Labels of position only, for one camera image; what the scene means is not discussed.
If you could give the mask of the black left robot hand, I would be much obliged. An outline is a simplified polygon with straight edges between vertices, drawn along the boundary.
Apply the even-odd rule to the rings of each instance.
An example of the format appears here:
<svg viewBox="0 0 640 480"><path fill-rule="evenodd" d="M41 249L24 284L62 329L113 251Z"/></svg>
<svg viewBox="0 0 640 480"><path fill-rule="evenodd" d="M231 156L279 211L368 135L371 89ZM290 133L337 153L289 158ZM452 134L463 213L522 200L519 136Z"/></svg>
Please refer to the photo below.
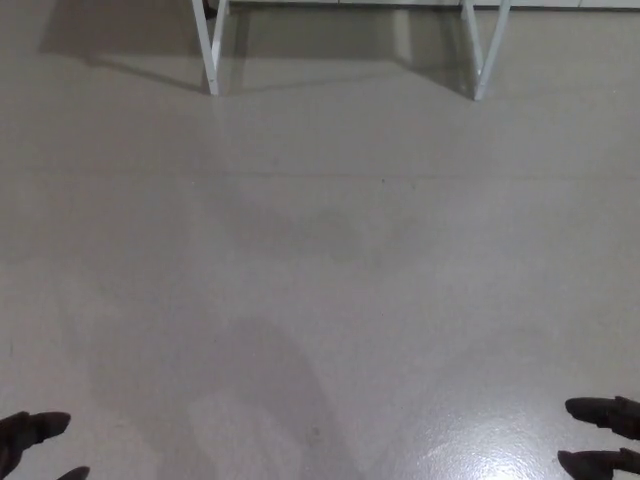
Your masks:
<svg viewBox="0 0 640 480"><path fill-rule="evenodd" d="M21 411L1 420L1 478L20 464L26 450L63 434L71 422L67 412L31 414Z"/></svg>

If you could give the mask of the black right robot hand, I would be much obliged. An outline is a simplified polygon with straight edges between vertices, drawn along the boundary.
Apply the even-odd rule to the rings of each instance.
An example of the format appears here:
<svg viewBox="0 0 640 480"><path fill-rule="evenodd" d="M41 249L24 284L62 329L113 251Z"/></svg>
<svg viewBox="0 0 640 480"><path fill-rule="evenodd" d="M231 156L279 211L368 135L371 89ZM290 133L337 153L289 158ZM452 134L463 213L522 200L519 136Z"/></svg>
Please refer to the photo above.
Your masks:
<svg viewBox="0 0 640 480"><path fill-rule="evenodd" d="M567 412L629 440L639 440L639 403L629 398L575 397L565 401ZM611 480L616 472L639 474L639 453L628 448L557 453L560 465L572 479Z"/></svg>

